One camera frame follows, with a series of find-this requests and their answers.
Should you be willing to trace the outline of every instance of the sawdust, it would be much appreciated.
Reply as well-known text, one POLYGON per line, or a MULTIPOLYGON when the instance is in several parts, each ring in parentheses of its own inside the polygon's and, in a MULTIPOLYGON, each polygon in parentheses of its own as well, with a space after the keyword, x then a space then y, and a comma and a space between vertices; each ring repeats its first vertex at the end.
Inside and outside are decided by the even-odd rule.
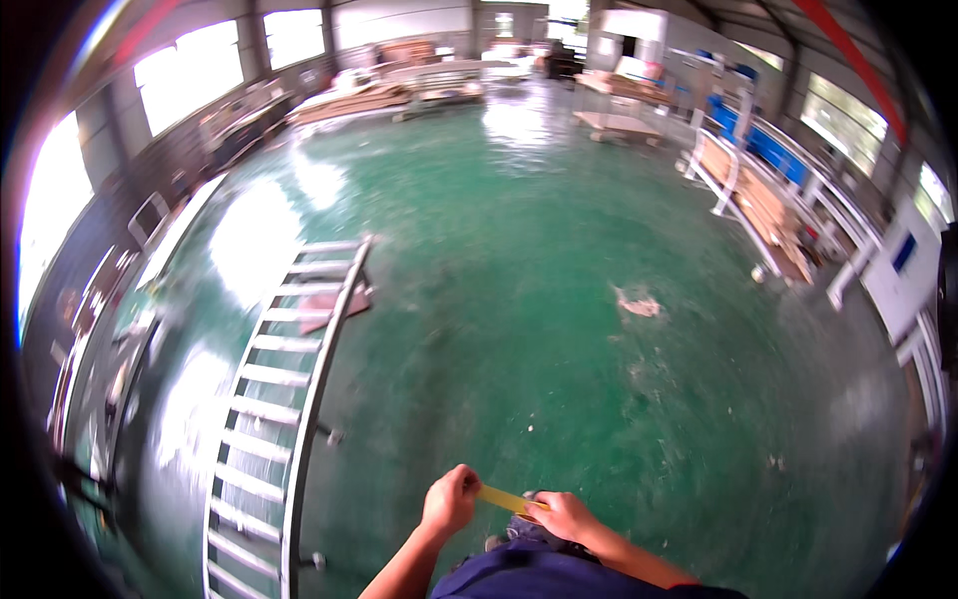
POLYGON ((659 312, 662 310, 662 306, 659 305, 652 298, 647 299, 637 299, 634 301, 628 301, 626 298, 626 293, 621 289, 614 287, 615 297, 619 307, 632 312, 633 314, 638 314, 639 316, 653 317, 658 316, 659 312))

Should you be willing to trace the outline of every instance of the person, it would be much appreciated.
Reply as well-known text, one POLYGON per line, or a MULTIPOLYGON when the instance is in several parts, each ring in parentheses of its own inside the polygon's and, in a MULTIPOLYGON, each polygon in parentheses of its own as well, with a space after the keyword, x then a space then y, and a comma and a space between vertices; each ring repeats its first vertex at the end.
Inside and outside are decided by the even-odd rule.
MULTIPOLYGON (((433 483, 422 521, 360 599, 425 597, 443 545, 472 520, 479 476, 465 464, 433 483)), ((541 525, 513 517, 508 541, 487 541, 433 588, 432 599, 629 597, 743 599, 704 587, 694 576, 640 549, 599 522, 571 493, 540 491, 526 511, 541 525)))

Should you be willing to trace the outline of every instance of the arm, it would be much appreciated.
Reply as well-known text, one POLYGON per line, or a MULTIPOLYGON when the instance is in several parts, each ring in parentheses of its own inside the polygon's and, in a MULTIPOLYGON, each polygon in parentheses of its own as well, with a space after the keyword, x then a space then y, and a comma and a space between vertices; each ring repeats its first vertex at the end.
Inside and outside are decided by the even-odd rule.
POLYGON ((586 547, 606 567, 661 588, 698 584, 694 576, 636 547, 599 522, 575 495, 543 491, 536 495, 536 501, 550 509, 527 503, 530 516, 557 537, 586 547))
POLYGON ((425 597, 439 551, 472 520, 480 487, 479 476, 465 464, 434 482, 425 496, 420 525, 359 599, 425 597))

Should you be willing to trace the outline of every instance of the ladder rung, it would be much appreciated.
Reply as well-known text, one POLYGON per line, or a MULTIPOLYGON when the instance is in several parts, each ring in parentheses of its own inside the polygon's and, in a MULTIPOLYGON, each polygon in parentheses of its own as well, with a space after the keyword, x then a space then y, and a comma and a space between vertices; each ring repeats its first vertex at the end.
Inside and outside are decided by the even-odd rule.
POLYGON ((308 310, 301 308, 270 308, 266 311, 263 320, 272 322, 300 322, 303 320, 320 320, 332 316, 332 310, 308 310))
POLYGON ((210 574, 214 578, 216 578, 217 580, 219 580, 221 583, 231 588, 232 590, 236 591, 237 593, 239 593, 246 599, 269 599, 269 597, 267 597, 266 595, 250 587, 249 585, 244 583, 242 580, 240 580, 236 576, 230 574, 229 572, 221 568, 219 564, 217 564, 213 560, 208 560, 206 562, 206 567, 209 568, 210 574))
POLYGON ((259 518, 253 518, 249 514, 241 512, 219 497, 210 497, 210 499, 210 509, 216 512, 220 518, 233 522, 234 526, 236 526, 240 532, 250 532, 261 539, 276 543, 280 542, 282 534, 276 526, 267 524, 259 518))
POLYGON ((280 337, 274 334, 258 334, 253 338, 253 347, 275 352, 299 352, 314 354, 323 345, 322 339, 314 337, 280 337))
POLYGON ((257 572, 260 572, 261 574, 268 576, 273 580, 280 580, 280 569, 275 565, 264 560, 260 556, 243 549, 236 543, 230 541, 226 537, 223 537, 214 530, 208 530, 206 531, 206 534, 210 545, 216 549, 222 551, 251 570, 256 570, 257 572))
POLYGON ((277 297, 287 295, 316 295, 317 293, 335 293, 343 288, 341 283, 291 283, 280 285, 276 289, 277 297))
POLYGON ((307 243, 300 248, 301 254, 315 254, 319 252, 343 252, 348 249, 359 249, 362 242, 322 242, 307 243))
POLYGON ((217 478, 221 479, 223 482, 228 482, 235 487, 240 487, 244 491, 252 493, 257 497, 269 499, 270 501, 275 501, 276 503, 283 503, 286 499, 286 491, 280 487, 271 485, 265 480, 261 480, 256 476, 247 474, 246 472, 240 472, 232 466, 227 466, 222 462, 217 462, 216 475, 217 478))
POLYGON ((289 268, 289 274, 346 274, 353 263, 349 260, 300 262, 289 268))
POLYGON ((253 416, 254 418, 262 418, 284 425, 299 425, 300 410, 293 407, 276 405, 275 403, 264 402, 262 400, 254 400, 253 398, 248 398, 243 395, 233 396, 233 405, 231 405, 231 407, 241 414, 253 416))
POLYGON ((240 451, 245 451, 246 453, 259 455, 259 457, 264 457, 267 460, 279 462, 281 464, 288 462, 289 455, 292 453, 292 451, 283 446, 270 443, 269 441, 264 441, 263 439, 257 439, 256 437, 241 433, 238 430, 233 430, 231 428, 226 428, 223 430, 222 442, 230 446, 232 449, 239 449, 240 451))
POLYGON ((309 385, 308 372, 273 368, 272 366, 260 366, 259 364, 244 365, 242 370, 239 371, 239 375, 248 380, 271 382, 273 384, 283 384, 290 387, 305 387, 309 385))

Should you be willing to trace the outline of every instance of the green epoxy floor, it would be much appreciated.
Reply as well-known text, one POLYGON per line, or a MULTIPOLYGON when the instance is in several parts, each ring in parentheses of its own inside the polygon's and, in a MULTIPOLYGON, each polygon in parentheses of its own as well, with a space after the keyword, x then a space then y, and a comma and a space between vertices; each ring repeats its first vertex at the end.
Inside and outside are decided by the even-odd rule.
MULTIPOLYGON (((348 436, 316 444, 303 523, 303 554, 329 567, 300 596, 356 596, 459 462, 512 492, 573 491, 753 599, 875 579, 904 507, 907 400, 860 289, 835 314, 824 285, 756 285, 757 253, 674 150, 591 142, 569 90, 522 85, 287 131, 228 175, 167 286, 127 296, 165 325, 123 440, 125 539, 103 550, 145 596, 201 596, 210 427, 289 247, 364 232, 374 307, 346 325, 321 411, 348 436)), ((437 577, 507 519, 480 505, 437 577)))

